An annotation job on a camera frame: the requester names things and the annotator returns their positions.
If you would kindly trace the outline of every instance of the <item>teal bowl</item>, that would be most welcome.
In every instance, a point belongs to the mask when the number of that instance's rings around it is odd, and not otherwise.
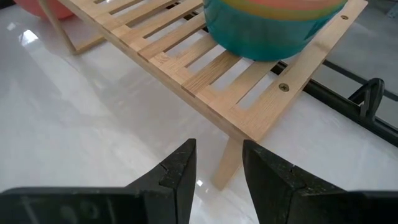
[[[280,60],[299,53],[338,11],[310,21],[266,19],[239,11],[222,0],[204,0],[206,25],[230,52],[253,60]]]

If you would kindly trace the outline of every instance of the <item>glossy white surface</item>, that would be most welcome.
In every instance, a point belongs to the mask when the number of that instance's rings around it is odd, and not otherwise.
[[[64,25],[73,40],[92,33]],[[203,184],[191,222],[258,223],[242,169],[222,192],[210,183],[227,135],[110,43],[73,57],[48,23],[13,6],[0,11],[0,44],[0,190],[127,185],[196,138]],[[347,190],[398,189],[398,149],[306,93],[261,144]]]

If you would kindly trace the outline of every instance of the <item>screw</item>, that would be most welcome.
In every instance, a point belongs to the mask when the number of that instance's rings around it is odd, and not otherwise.
[[[281,84],[279,84],[279,89],[282,91],[288,91],[289,86],[286,83],[281,83]]]

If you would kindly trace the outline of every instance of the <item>wooden rack leg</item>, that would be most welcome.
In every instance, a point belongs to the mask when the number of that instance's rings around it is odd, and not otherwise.
[[[223,190],[242,166],[242,146],[243,139],[236,140],[229,137],[218,170],[213,176],[213,184],[217,189]]]
[[[47,15],[51,24],[53,25],[55,31],[62,38],[63,42],[65,43],[65,45],[67,46],[67,48],[71,54],[73,54],[73,55],[81,54],[81,53],[86,52],[87,50],[89,50],[89,49],[93,48],[94,46],[105,41],[105,38],[102,35],[96,35],[89,41],[85,42],[84,44],[81,44],[78,47],[75,47],[74,44],[72,43],[72,41],[70,40],[69,36],[65,32],[65,30],[62,28],[60,21],[57,19],[57,17],[51,11],[47,0],[39,0],[39,4],[40,4],[41,8],[43,9],[44,13]]]

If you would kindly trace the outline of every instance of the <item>red bowl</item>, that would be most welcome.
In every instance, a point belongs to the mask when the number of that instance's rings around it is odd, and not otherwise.
[[[25,9],[27,12],[39,16],[43,19],[47,19],[43,9],[40,7],[37,0],[14,0],[21,8]],[[66,8],[63,4],[59,3],[57,0],[47,0],[50,9],[53,11],[58,19],[64,19],[66,17],[72,16],[73,13]]]

